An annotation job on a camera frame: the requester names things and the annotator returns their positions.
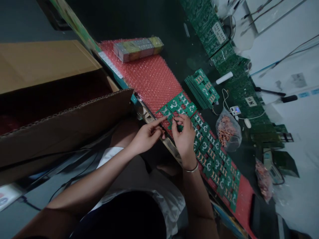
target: table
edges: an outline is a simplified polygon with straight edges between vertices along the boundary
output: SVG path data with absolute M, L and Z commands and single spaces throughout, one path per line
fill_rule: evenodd
M 188 22 L 178 0 L 142 0 L 138 2 L 94 0 L 90 3 L 84 0 L 66 0 L 66 2 L 85 26 L 88 35 L 97 42 L 150 37 L 152 35 L 160 37 L 165 45 L 161 56 L 179 82 L 182 82 L 199 68 L 204 70 L 212 82 L 220 77 L 217 70 L 210 65 L 209 57 L 193 27 Z M 190 38 L 186 37 L 184 23 L 187 24 Z M 89 37 L 85 40 L 91 43 L 94 51 L 94 42 L 91 42 L 92 40 Z M 221 96 L 222 87 L 223 85 L 216 88 Z M 222 110 L 222 100 L 220 100 L 220 103 L 219 107 L 214 108 L 217 113 Z M 203 110 L 201 113 L 216 133 L 214 125 L 218 116 L 210 110 Z M 261 198 L 257 185 L 255 151 L 249 135 L 244 131 L 240 148 L 234 153 L 229 153 L 229 155 L 259 196 L 262 207 L 260 218 L 262 225 L 261 238 L 268 238 L 269 236 L 277 238 L 274 202 L 271 201 L 267 205 Z

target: hand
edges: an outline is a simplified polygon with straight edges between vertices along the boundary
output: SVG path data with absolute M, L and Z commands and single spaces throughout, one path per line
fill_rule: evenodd
M 167 116 L 164 116 L 149 124 L 143 125 L 127 148 L 135 155 L 138 155 L 152 148 L 160 137 L 165 139 L 165 131 L 159 124 L 166 119 Z
M 177 147 L 177 150 L 182 158 L 183 168 L 186 170 L 192 170 L 196 167 L 196 156 L 194 152 L 194 139 L 195 131 L 193 124 L 186 115 L 180 114 L 179 117 L 175 117 L 172 124 L 173 138 Z M 183 125 L 183 131 L 177 131 L 177 124 Z

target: white cylinder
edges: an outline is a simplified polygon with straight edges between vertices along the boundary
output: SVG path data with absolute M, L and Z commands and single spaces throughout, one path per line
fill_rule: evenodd
M 219 85 L 220 83 L 224 82 L 225 80 L 228 80 L 229 78 L 233 77 L 233 73 L 230 71 L 226 75 L 222 76 L 216 81 L 216 84 Z

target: open cardboard box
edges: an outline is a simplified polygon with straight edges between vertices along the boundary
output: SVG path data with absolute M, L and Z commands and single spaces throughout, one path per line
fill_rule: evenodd
M 32 175 L 128 114 L 119 90 L 78 41 L 0 44 L 0 185 Z

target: silver bracelet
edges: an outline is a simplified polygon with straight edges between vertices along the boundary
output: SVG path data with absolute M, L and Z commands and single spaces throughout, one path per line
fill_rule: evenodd
M 185 172 L 187 172 L 187 173 L 194 173 L 194 172 L 198 169 L 198 162 L 196 162 L 196 163 L 197 163 L 197 165 L 196 165 L 196 167 L 195 167 L 193 170 L 188 171 L 188 170 L 184 169 Z

